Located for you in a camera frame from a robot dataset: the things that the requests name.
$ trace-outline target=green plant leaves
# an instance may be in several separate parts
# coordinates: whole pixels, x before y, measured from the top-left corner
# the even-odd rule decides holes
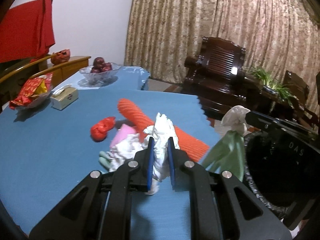
[[[290,92],[290,89],[285,87],[282,84],[279,84],[275,79],[271,76],[271,73],[264,70],[261,67],[253,67],[250,70],[250,74],[253,75],[254,77],[260,79],[263,81],[263,84],[267,86],[268,88],[277,91],[279,94],[279,97],[282,100],[287,100],[289,105],[292,106],[290,102],[290,97],[293,97],[293,95]]]

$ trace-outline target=glass bowl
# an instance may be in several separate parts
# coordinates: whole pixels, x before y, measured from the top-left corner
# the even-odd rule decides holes
[[[121,68],[121,65],[116,63],[111,63],[111,70],[101,72],[101,73],[90,73],[93,66],[84,67],[79,70],[79,72],[84,76],[84,78],[90,83],[95,84],[97,82],[107,82],[110,78],[118,73],[118,70]]]

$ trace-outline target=curtain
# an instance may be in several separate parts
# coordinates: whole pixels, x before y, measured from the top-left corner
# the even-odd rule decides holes
[[[203,36],[245,47],[246,71],[261,64],[279,82],[286,70],[297,73],[310,87],[308,108],[317,111],[320,34],[303,0],[133,0],[125,63],[181,83],[184,60]]]

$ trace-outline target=blue tablecloth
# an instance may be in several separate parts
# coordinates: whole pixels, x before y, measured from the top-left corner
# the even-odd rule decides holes
[[[72,84],[73,87],[79,90],[87,89],[132,89],[132,90],[148,90],[148,78],[150,73],[138,66],[122,66],[118,73],[102,85],[90,85],[84,76],[77,72],[65,81],[60,83],[53,90],[57,90],[64,85]]]
[[[150,118],[166,114],[182,130],[210,147],[219,136],[195,96],[139,90],[80,90],[79,99],[62,111],[44,105],[38,112],[0,114],[0,199],[14,222],[29,234],[90,171],[102,170],[101,150],[108,150],[116,129],[96,143],[90,127],[115,116],[120,98],[135,102]],[[132,239],[190,239],[189,196],[175,193],[167,178],[154,196],[135,193]]]

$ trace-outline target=chair backrest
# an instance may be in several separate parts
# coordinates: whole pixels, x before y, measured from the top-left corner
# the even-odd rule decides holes
[[[304,107],[309,95],[309,87],[304,80],[296,73],[287,70],[283,85],[290,89],[291,94],[297,97],[299,105]]]
[[[207,72],[231,80],[241,70],[245,48],[221,38],[203,37],[199,59]]]
[[[0,105],[16,98],[27,79],[39,70],[47,68],[47,59],[52,56],[54,55],[48,55],[31,63],[31,58],[27,58],[2,70],[0,72]]]

